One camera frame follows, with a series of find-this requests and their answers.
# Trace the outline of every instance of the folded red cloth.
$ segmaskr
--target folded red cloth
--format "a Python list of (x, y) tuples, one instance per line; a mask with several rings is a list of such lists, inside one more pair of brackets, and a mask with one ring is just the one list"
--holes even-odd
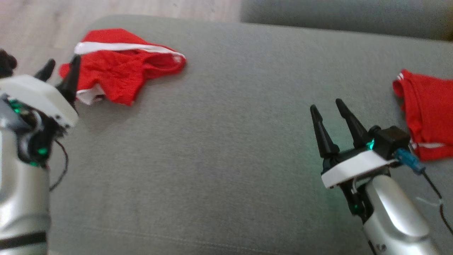
[(393, 82), (415, 153), (423, 161), (453, 157), (453, 80), (402, 70)]
[[(77, 98), (86, 104), (105, 95), (130, 106), (146, 80), (179, 73), (186, 63), (181, 53), (124, 29), (90, 31), (74, 53), (82, 55)], [(61, 77), (68, 72), (69, 63), (63, 64)]]

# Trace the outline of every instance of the light wood floor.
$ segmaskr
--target light wood floor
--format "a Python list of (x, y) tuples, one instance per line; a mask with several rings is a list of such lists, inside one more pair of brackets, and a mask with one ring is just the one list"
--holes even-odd
[(0, 48), (17, 58), (16, 74), (33, 74), (49, 58), (68, 61), (84, 29), (107, 15), (238, 22), (240, 7), (241, 0), (0, 0)]

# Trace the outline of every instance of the black band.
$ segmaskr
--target black band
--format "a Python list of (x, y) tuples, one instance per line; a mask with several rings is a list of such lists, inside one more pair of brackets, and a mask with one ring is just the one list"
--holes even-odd
[(0, 250), (47, 242), (46, 232), (20, 235), (0, 240)]

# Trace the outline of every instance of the gray fabric surface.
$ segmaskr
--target gray fabric surface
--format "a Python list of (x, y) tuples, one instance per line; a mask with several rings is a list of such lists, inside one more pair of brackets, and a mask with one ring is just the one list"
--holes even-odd
[(243, 0), (241, 21), (451, 40), (453, 0)]
[[(133, 107), (77, 105), (63, 140), (69, 173), (51, 194), (51, 249), (62, 255), (371, 254), (340, 189), (327, 190), (309, 106), (342, 149), (352, 147), (334, 100), (366, 127), (405, 127), (391, 83), (402, 68), (453, 75), (453, 45), (369, 34), (110, 16), (185, 54), (175, 76), (149, 81)], [(63, 166), (55, 147), (52, 179)], [(453, 221), (452, 161), (429, 163)], [(414, 199), (436, 202), (407, 168)], [(414, 199), (445, 254), (437, 208)]]

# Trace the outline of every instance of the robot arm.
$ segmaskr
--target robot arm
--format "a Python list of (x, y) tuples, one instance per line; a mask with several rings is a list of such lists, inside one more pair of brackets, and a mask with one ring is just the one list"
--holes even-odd
[(439, 255), (427, 221), (390, 177), (390, 169), (401, 164), (416, 174), (424, 171), (409, 153), (410, 136), (394, 126), (374, 126), (367, 132), (341, 99), (336, 103), (354, 140), (354, 148), (348, 151), (341, 152), (332, 142), (318, 109), (315, 105), (310, 108), (319, 154), (324, 159), (321, 179), (325, 187), (341, 188), (350, 212), (362, 219), (375, 255)]
[(47, 161), (53, 141), (78, 120), (73, 104), (80, 57), (56, 88), (45, 81), (50, 60), (35, 77), (0, 80), (0, 254), (44, 255), (50, 228)]

